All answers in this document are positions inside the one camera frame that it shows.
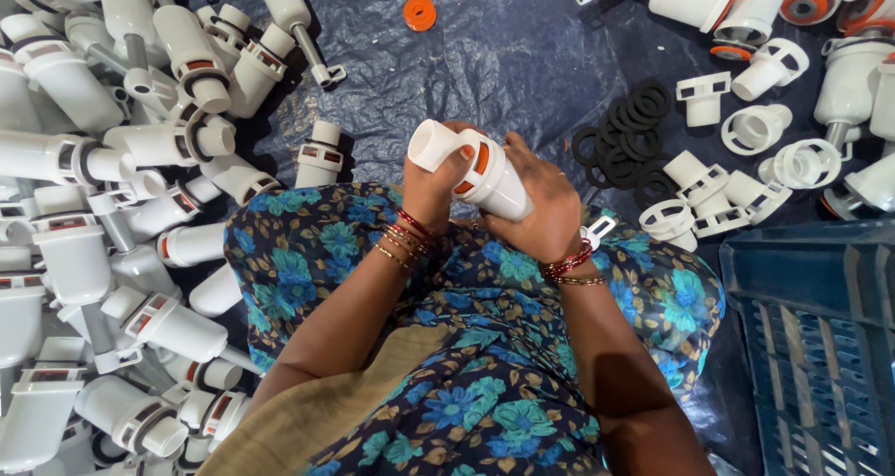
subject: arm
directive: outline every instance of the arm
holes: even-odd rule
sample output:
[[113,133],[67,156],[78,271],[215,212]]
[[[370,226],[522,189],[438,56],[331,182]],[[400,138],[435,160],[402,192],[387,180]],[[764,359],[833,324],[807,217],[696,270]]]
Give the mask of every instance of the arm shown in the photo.
[[[534,212],[520,222],[487,215],[487,228],[542,263],[574,255],[582,247],[575,189],[518,134],[507,134],[506,141]],[[587,261],[565,276],[593,279],[599,271]],[[581,389],[599,421],[612,473],[662,474],[674,465],[682,473],[714,474],[693,426],[609,288],[561,284],[559,292]]]
[[[457,132],[473,127],[455,121],[445,125]],[[450,216],[450,192],[469,170],[473,155],[475,150],[468,146],[459,149],[435,173],[406,161],[404,208],[407,213],[428,230],[443,233]],[[399,224],[412,229],[406,222],[399,221]],[[379,246],[414,267],[407,249],[385,236]],[[289,337],[289,343],[258,386],[246,414],[298,384],[361,369],[410,273],[381,250],[372,249]]]

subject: floral dress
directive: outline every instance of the floral dress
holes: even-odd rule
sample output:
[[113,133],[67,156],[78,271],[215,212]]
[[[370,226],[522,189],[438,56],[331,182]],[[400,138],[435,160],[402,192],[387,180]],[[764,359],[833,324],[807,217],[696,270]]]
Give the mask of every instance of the floral dress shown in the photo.
[[[248,307],[252,359],[269,368],[297,325],[395,222],[400,187],[324,186],[256,196],[227,223],[227,260]],[[589,224],[609,210],[584,209]],[[697,256],[619,221],[592,254],[679,401],[724,316]],[[381,405],[310,462],[309,474],[596,473],[599,428],[585,412],[558,291],[536,262],[485,230],[451,225],[423,258],[382,337],[455,328]]]

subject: woman's right hand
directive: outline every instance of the woman's right hand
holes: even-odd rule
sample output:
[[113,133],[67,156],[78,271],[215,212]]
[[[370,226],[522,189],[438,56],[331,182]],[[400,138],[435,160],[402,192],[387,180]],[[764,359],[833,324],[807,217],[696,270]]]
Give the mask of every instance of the woman's right hand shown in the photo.
[[510,132],[504,140],[534,210],[519,222],[482,212],[484,228],[542,263],[580,252],[581,198],[575,188],[558,166],[531,152],[518,133]]

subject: hand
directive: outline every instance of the hand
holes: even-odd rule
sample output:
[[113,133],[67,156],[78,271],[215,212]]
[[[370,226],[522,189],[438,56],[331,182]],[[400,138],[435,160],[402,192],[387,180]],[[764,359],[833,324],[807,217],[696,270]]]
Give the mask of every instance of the hand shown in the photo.
[[[475,125],[462,121],[445,121],[444,126],[455,133],[465,129],[486,135]],[[435,173],[416,166],[410,158],[404,160],[404,210],[427,230],[441,235],[447,231],[450,219],[451,191],[460,184],[473,164],[475,149],[465,145],[445,158]],[[405,227],[412,230],[407,223]]]
[[520,222],[482,212],[485,228],[542,263],[581,251],[581,198],[558,166],[539,160],[520,135],[505,137],[504,151],[519,174],[534,210]]

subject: woman's left hand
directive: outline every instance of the woman's left hand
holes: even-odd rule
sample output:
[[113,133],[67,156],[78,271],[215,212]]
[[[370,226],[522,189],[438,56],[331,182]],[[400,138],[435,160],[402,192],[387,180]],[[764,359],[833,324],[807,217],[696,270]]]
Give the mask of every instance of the woman's left hand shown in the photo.
[[[486,135],[475,125],[462,121],[445,121],[444,126],[456,133],[466,129]],[[404,160],[404,210],[427,230],[441,235],[450,219],[451,191],[463,180],[473,163],[475,149],[465,145],[452,152],[435,173],[418,167],[409,158]]]

